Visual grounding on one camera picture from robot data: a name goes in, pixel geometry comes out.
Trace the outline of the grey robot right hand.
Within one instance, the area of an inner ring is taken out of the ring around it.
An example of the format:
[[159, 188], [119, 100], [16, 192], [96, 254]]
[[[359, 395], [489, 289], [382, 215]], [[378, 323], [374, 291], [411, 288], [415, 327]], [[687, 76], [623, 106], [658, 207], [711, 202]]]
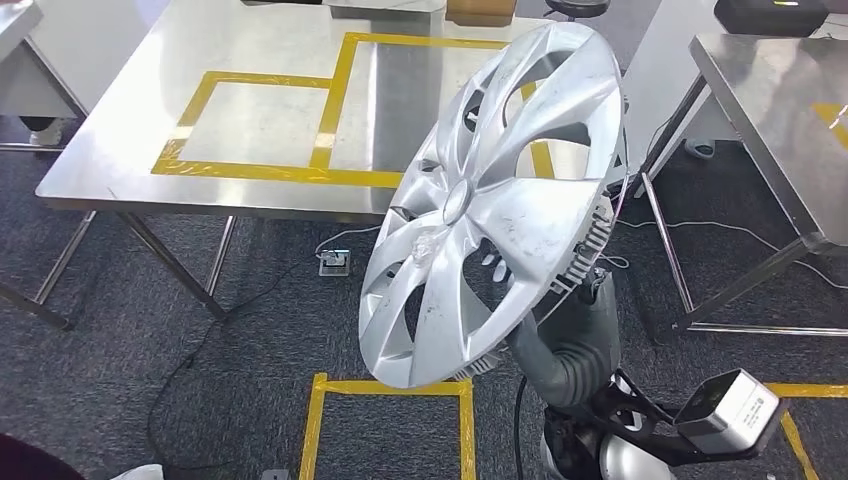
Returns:
[[569, 406], [588, 401], [609, 383], [621, 359], [612, 273], [593, 268], [542, 321], [530, 311], [504, 340], [545, 402]]

